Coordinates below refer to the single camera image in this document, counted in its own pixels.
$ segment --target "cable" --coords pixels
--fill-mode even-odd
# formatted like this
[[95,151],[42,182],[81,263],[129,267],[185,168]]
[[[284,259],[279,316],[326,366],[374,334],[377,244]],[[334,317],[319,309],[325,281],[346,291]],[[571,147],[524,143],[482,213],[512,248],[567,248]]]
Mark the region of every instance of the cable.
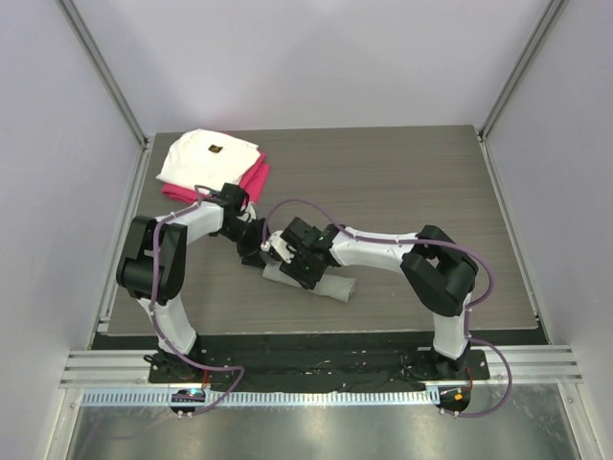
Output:
[[505,366],[505,369],[507,371],[507,377],[509,379],[509,382],[507,383],[507,389],[505,390],[505,394],[502,396],[501,400],[494,406],[491,407],[489,409],[483,410],[481,412],[473,412],[473,413],[469,413],[469,414],[465,414],[464,412],[454,412],[452,410],[449,409],[443,409],[443,412],[445,414],[449,414],[452,415],[453,417],[460,417],[463,419],[478,419],[479,417],[485,417],[486,415],[492,414],[495,411],[497,411],[500,407],[502,407],[503,405],[505,405],[505,403],[507,402],[507,400],[509,399],[509,397],[511,396],[511,390],[513,388],[513,377],[511,374],[511,366],[509,365],[509,362],[507,361],[507,359],[505,358],[505,356],[502,354],[502,352],[500,350],[498,350],[498,348],[496,348],[493,344],[482,340],[480,338],[470,338],[469,339],[471,343],[477,344],[477,345],[485,345],[487,347],[490,347],[491,350],[493,350],[493,352],[495,354],[498,355],[498,357],[500,357],[500,360],[502,361],[503,365]]
[[193,189],[195,190],[195,195],[196,195],[198,204],[202,203],[202,201],[205,199],[202,192],[200,192],[200,189],[209,191],[210,196],[219,195],[219,190],[212,189],[211,187],[207,187],[206,185],[196,184],[193,186]]
[[502,352],[500,350],[498,350],[494,345],[492,345],[489,342],[486,342],[485,340],[481,340],[479,338],[471,338],[470,337],[470,332],[469,332],[469,322],[470,322],[470,313],[472,311],[472,307],[474,307],[475,305],[479,305],[481,303],[483,303],[484,301],[486,301],[490,296],[491,293],[494,289],[494,273],[493,270],[491,268],[491,265],[484,260],[479,254],[473,252],[471,249],[464,247],[460,244],[456,244],[453,242],[448,242],[448,241],[437,241],[437,240],[421,240],[421,239],[407,239],[407,240],[388,240],[388,239],[383,239],[383,238],[374,238],[374,237],[361,237],[359,235],[355,235],[352,232],[350,232],[349,230],[347,230],[345,227],[343,227],[340,222],[332,215],[330,214],[323,206],[317,204],[317,203],[313,203],[311,201],[308,201],[306,199],[301,199],[301,198],[289,198],[289,199],[284,199],[283,201],[278,202],[275,206],[273,206],[273,208],[268,212],[268,215],[266,216],[266,218],[264,219],[264,226],[263,226],[263,231],[262,231],[262,237],[261,237],[261,242],[265,243],[266,239],[268,238],[268,236],[270,235],[270,228],[268,226],[270,220],[272,219],[272,216],[275,214],[275,212],[282,207],[283,205],[287,204],[287,203],[303,203],[306,204],[312,208],[315,208],[317,211],[319,211],[321,214],[323,214],[326,219],[329,220],[329,222],[334,225],[334,227],[336,227],[338,229],[339,232],[343,233],[344,235],[347,235],[350,238],[353,238],[356,241],[359,242],[374,242],[374,243],[381,243],[381,244],[423,244],[423,245],[434,245],[434,246],[441,246],[441,247],[448,247],[451,249],[455,249],[457,251],[461,251],[464,252],[465,254],[467,254],[468,256],[470,256],[471,258],[475,259],[479,264],[481,264],[481,266],[484,268],[484,270],[486,271],[486,273],[488,274],[488,288],[486,289],[486,291],[481,295],[481,297],[472,300],[471,302],[469,302],[466,305],[465,308],[465,335],[466,338],[468,338],[468,340],[472,343],[476,343],[476,344],[481,344],[481,345],[486,345],[488,347],[490,347],[502,360],[503,364],[505,365],[505,369],[507,370],[507,375],[509,376],[509,383],[507,385],[507,390],[505,391],[505,394],[503,395],[502,399],[500,400],[500,402],[498,402],[497,405],[495,405],[494,407],[488,409],[488,410],[484,410],[482,412],[476,412],[476,413],[471,413],[471,414],[462,414],[462,413],[458,413],[456,414],[453,411],[444,409],[444,413],[450,414],[452,416],[457,416],[457,417],[463,417],[463,418],[469,418],[469,419],[474,419],[474,418],[478,418],[478,417],[484,417],[486,415],[489,415],[493,412],[495,412],[496,410],[498,410],[500,407],[502,407],[507,400],[509,399],[509,396],[511,395],[511,390],[512,390],[512,375],[511,375],[511,367],[509,366],[509,362],[507,361],[507,359],[504,357],[504,355],[502,354]]

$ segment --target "stack of folded cloth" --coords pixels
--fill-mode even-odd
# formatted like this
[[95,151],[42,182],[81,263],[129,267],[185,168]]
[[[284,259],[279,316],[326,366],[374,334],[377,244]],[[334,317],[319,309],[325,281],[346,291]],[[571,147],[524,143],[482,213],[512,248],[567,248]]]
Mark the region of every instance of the stack of folded cloth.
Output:
[[170,146],[157,178],[165,182],[162,194],[186,203],[197,200],[195,185],[221,190],[224,183],[238,184],[250,201],[257,202],[270,173],[265,159],[266,154],[255,144],[197,129],[186,132]]

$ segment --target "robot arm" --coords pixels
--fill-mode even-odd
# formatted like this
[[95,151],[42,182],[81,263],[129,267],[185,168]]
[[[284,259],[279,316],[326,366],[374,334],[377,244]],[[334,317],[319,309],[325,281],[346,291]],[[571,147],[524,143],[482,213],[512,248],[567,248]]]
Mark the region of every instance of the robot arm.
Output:
[[[207,235],[222,235],[237,244],[244,265],[264,267],[260,241],[263,219],[256,219],[251,205],[244,206],[249,196],[240,187],[225,184],[212,200],[162,227],[160,236],[160,280],[155,303],[159,327],[170,342],[185,356],[200,360],[198,336],[190,324],[181,300],[185,278],[187,246]],[[138,216],[131,222],[116,278],[149,315],[153,258],[153,230],[162,218]],[[158,340],[158,349],[172,358],[167,343]]]
[[433,351],[437,367],[449,373],[465,368],[468,340],[465,307],[478,272],[464,253],[435,245],[413,245],[410,240],[453,242],[440,228],[426,225],[419,233],[384,235],[334,225],[323,232],[295,218],[275,232],[263,249],[281,261],[280,270],[312,289],[328,266],[365,265],[404,275],[434,319]]

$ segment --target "purple cable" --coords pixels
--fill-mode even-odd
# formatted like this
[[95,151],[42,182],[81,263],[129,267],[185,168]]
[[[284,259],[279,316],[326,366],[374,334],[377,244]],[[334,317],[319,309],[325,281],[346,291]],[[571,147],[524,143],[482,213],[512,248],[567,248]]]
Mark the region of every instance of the purple cable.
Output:
[[[464,412],[458,413],[458,417],[463,418],[463,419],[478,419],[479,417],[485,417],[486,415],[494,413],[500,407],[505,405],[505,403],[511,396],[511,390],[513,388],[513,377],[511,375],[511,367],[509,366],[509,362],[507,361],[505,356],[502,354],[502,352],[498,350],[498,348],[496,348],[493,344],[485,340],[482,340],[480,338],[470,338],[470,342],[475,343],[477,345],[485,345],[487,347],[490,347],[494,351],[494,353],[497,354],[498,357],[500,357],[500,360],[502,361],[502,363],[505,366],[505,369],[507,370],[507,377],[509,379],[509,382],[507,383],[507,389],[505,390],[505,394],[502,396],[502,399],[494,407],[483,410],[481,412],[473,412],[471,414],[465,414]],[[444,413],[452,415],[454,417],[456,416],[456,413],[449,409],[444,409]]]
[[[313,203],[312,201],[308,201],[306,199],[301,199],[301,198],[289,198],[289,199],[284,199],[283,201],[278,202],[275,206],[273,206],[273,208],[270,210],[270,212],[268,213],[268,215],[266,216],[266,218],[264,219],[264,228],[261,234],[261,242],[265,243],[266,239],[268,238],[268,235],[270,235],[270,228],[268,226],[268,223],[270,222],[270,220],[272,219],[272,216],[275,214],[275,212],[282,207],[283,205],[287,204],[287,203],[303,203],[306,204],[312,208],[315,208],[317,211],[319,211],[321,214],[323,214],[326,219],[328,219],[330,221],[330,223],[332,225],[334,225],[334,227],[336,227],[339,232],[343,233],[344,235],[347,235],[350,238],[353,238],[354,240],[358,241],[358,242],[374,242],[374,243],[382,243],[382,244],[423,244],[423,245],[432,245],[432,246],[440,246],[440,247],[448,247],[451,249],[455,249],[457,251],[461,251],[464,252],[465,254],[467,254],[468,256],[470,256],[471,258],[475,259],[479,264],[481,264],[481,266],[484,268],[484,270],[486,271],[486,273],[488,274],[488,288],[486,289],[486,291],[483,293],[483,295],[481,295],[481,297],[471,301],[468,303],[468,305],[466,305],[466,310],[465,310],[465,335],[467,337],[469,337],[469,322],[470,322],[470,312],[472,310],[472,307],[474,307],[475,305],[479,305],[482,302],[486,301],[490,296],[491,293],[494,289],[494,273],[493,270],[491,268],[491,265],[485,261],[479,254],[473,252],[471,249],[462,246],[460,244],[456,244],[454,242],[449,242],[449,241],[438,241],[438,240],[420,240],[420,239],[408,239],[408,240],[387,240],[387,239],[383,239],[383,238],[374,238],[374,237],[360,237],[358,235],[354,235],[352,232],[350,232],[349,230],[347,230],[345,227],[343,227],[340,222],[338,221],[338,219],[336,219],[332,214],[330,214],[324,207],[320,206],[317,203]],[[505,359],[505,357],[503,356],[502,352],[500,350],[498,350],[494,345],[492,345],[489,342],[486,342],[485,340],[481,340],[479,338],[470,338],[469,339],[470,342],[472,343],[476,343],[476,344],[481,344],[481,345],[486,345],[488,347],[490,347],[494,353],[496,353],[500,359],[502,360],[503,364],[505,365],[505,368],[507,369],[507,375],[509,376],[509,383],[507,385],[507,390],[505,391],[504,396],[502,397],[502,399],[500,400],[500,402],[495,405],[494,407],[488,409],[488,410],[484,410],[483,412],[476,412],[476,413],[472,413],[472,414],[459,414],[459,417],[463,417],[463,418],[469,418],[469,419],[475,419],[478,417],[484,417],[486,415],[491,414],[492,412],[495,412],[496,410],[498,410],[500,407],[502,407],[507,400],[509,399],[509,396],[511,394],[511,390],[512,390],[512,376],[511,376],[511,367],[509,366],[509,362]],[[445,410],[445,413],[450,414],[455,416],[455,413],[453,411],[450,410]]]
[[211,371],[211,372],[234,372],[239,371],[238,377],[234,380],[234,382],[230,385],[230,387],[215,401],[210,403],[209,405],[202,407],[200,409],[195,410],[193,415],[200,415],[206,412],[209,412],[211,409],[219,405],[223,400],[225,400],[230,393],[232,393],[235,388],[237,388],[238,384],[242,380],[242,376],[245,373],[245,368],[242,366],[229,366],[229,367],[215,367],[215,366],[207,366],[205,364],[200,364],[199,362],[195,362],[192,359],[189,359],[187,356],[183,355],[177,349],[174,344],[169,340],[169,338],[164,334],[160,325],[157,321],[157,317],[155,316],[155,302],[157,301],[157,289],[160,284],[160,231],[162,230],[162,226],[165,223],[170,222],[173,219],[180,218],[181,216],[185,216],[186,214],[194,211],[199,207],[199,204],[195,204],[189,206],[187,208],[182,209],[176,213],[172,213],[169,216],[166,216],[160,219],[155,225],[155,229],[153,230],[153,284],[151,286],[151,300],[148,305],[148,310],[151,313],[151,323],[153,324],[153,329],[159,336],[160,340],[168,345],[168,347],[172,350],[172,352],[177,355],[181,360],[190,364],[192,367],[196,369],[202,369],[203,371]]

